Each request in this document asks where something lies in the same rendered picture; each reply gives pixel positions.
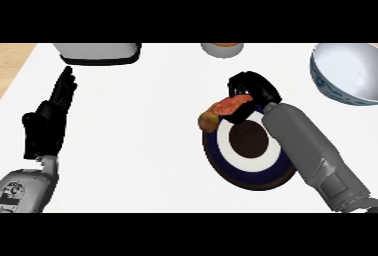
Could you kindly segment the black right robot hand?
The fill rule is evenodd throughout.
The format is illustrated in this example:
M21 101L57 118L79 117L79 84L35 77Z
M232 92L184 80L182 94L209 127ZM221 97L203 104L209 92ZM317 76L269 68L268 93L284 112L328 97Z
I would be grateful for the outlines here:
M253 97L253 100L244 103L231 115L225 116L225 119L234 124L241 124L247 120L258 106L265 108L269 103L280 104L283 101L275 86L269 80L253 71L237 74L230 79L228 87L230 96L232 98L241 94L249 94Z

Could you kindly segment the white blue patterned bowl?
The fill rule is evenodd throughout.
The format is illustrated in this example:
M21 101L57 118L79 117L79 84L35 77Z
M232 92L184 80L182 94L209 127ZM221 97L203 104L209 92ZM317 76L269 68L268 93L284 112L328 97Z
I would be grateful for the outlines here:
M320 43L311 75L321 93L355 106L378 105L378 47L371 43Z

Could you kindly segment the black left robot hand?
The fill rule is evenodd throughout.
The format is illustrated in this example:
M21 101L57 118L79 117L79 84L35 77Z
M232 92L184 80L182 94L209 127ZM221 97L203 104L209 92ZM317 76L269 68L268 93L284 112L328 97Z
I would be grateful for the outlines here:
M35 112L23 116L26 129L26 159L60 154L67 128L67 115L77 89L73 68L66 67L55 83L51 99L41 103Z

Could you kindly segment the navy white brown plate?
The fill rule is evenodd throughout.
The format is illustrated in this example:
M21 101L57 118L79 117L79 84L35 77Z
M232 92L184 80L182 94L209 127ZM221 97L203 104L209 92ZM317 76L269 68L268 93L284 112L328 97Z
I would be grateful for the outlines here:
M296 174L296 167L263 123L263 109L235 125L227 119L213 133L203 133L204 152L210 164L235 186L265 191L284 185Z

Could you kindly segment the grey cup with orange content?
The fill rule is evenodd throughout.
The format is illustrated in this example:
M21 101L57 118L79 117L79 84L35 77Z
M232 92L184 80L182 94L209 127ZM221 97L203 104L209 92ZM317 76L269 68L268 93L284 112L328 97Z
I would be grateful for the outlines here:
M241 53L244 49L244 44L243 43L225 43L225 44L203 43L201 47L210 56L216 58L228 59L235 57Z

